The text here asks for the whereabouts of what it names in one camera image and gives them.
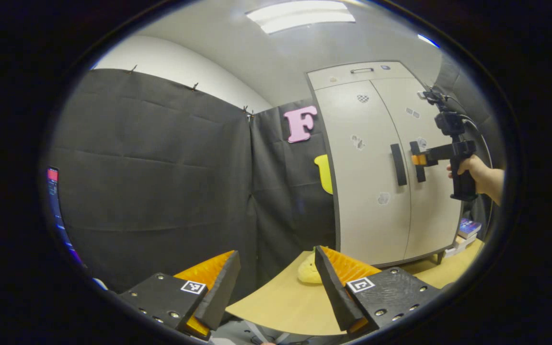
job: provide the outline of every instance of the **white wall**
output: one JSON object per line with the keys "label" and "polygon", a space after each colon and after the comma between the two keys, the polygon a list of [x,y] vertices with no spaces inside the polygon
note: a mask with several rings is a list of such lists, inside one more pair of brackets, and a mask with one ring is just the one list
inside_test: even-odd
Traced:
{"label": "white wall", "polygon": [[134,35],[110,50],[95,66],[131,70],[169,79],[206,92],[248,111],[273,106],[224,68],[192,50],[164,39]]}

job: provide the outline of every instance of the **table surface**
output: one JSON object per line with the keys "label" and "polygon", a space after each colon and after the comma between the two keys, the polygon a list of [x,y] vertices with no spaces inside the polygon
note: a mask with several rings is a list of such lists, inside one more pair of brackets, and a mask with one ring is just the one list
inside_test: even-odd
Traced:
{"label": "table surface", "polygon": [[[454,282],[482,248],[475,240],[466,250],[437,264],[437,255],[399,265],[408,273],[436,287]],[[291,334],[327,336],[346,334],[340,331],[334,311],[322,284],[304,284],[298,280],[299,265],[311,254],[302,252],[287,268],[267,284],[226,311],[257,325]]]}

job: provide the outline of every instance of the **yellow plush toy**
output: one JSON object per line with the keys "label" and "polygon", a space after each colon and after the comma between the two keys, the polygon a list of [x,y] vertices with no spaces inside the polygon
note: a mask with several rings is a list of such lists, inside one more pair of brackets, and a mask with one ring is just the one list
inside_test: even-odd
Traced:
{"label": "yellow plush toy", "polygon": [[316,265],[314,263],[315,258],[315,249],[312,249],[312,254],[299,265],[298,268],[298,279],[302,282],[309,284],[321,284],[321,276],[316,270]]}

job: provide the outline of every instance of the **cabinet leg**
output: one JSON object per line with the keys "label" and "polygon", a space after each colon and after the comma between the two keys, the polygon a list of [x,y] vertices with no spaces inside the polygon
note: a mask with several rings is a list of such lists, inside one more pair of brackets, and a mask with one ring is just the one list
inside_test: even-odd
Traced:
{"label": "cabinet leg", "polygon": [[438,264],[442,264],[442,259],[444,258],[444,251],[438,253]]}

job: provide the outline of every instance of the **stack of books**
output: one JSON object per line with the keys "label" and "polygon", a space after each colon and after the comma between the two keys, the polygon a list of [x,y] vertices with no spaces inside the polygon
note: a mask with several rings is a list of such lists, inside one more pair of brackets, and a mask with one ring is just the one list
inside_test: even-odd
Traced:
{"label": "stack of books", "polygon": [[453,242],[453,247],[444,251],[444,257],[452,257],[463,252],[468,245],[474,242],[481,227],[481,223],[462,218],[460,229],[457,232],[457,237],[455,238],[455,241]]}

